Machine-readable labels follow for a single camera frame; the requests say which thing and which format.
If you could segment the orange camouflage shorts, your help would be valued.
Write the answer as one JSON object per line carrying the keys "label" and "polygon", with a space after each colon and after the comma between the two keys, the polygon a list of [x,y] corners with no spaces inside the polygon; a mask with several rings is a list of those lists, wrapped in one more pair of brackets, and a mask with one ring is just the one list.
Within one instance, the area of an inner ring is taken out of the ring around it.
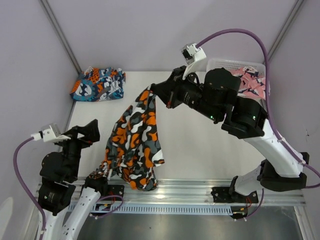
{"label": "orange camouflage shorts", "polygon": [[104,160],[91,179],[118,176],[133,190],[157,188],[154,169],[165,163],[156,119],[156,95],[148,86],[114,124]]}

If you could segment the blue orange patterned shorts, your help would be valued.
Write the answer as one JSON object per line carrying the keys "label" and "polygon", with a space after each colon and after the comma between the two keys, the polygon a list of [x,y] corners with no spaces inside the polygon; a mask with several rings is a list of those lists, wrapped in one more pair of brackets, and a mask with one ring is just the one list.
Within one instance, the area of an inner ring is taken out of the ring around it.
{"label": "blue orange patterned shorts", "polygon": [[124,97],[126,73],[121,68],[89,67],[81,72],[70,91],[77,102],[103,102]]}

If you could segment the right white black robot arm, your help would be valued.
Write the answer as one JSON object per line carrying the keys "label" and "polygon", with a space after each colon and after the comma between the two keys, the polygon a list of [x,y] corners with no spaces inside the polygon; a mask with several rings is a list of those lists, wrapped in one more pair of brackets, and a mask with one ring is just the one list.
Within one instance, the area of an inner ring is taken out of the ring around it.
{"label": "right white black robot arm", "polygon": [[175,68],[167,80],[153,83],[151,90],[169,109],[186,104],[214,124],[221,123],[222,130],[249,143],[265,158],[256,169],[232,179],[228,189],[232,201],[239,202],[260,189],[287,192],[306,188],[304,166],[292,156],[293,150],[277,139],[266,110],[257,101],[238,96],[239,77],[216,68],[200,83],[195,73],[184,77],[185,71],[185,66]]}

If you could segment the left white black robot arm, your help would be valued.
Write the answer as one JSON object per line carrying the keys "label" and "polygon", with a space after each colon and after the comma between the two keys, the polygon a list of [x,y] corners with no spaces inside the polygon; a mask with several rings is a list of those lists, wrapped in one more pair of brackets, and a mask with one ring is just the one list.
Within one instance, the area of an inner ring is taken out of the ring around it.
{"label": "left white black robot arm", "polygon": [[44,127],[40,135],[45,143],[60,146],[61,151],[47,154],[41,162],[39,174],[42,181],[37,202],[43,213],[40,214],[36,238],[75,240],[94,204],[109,193],[107,179],[87,177],[70,218],[64,220],[76,190],[73,183],[78,179],[82,149],[100,140],[98,120],[94,119],[85,126],[76,125],[64,133],[52,123]]}

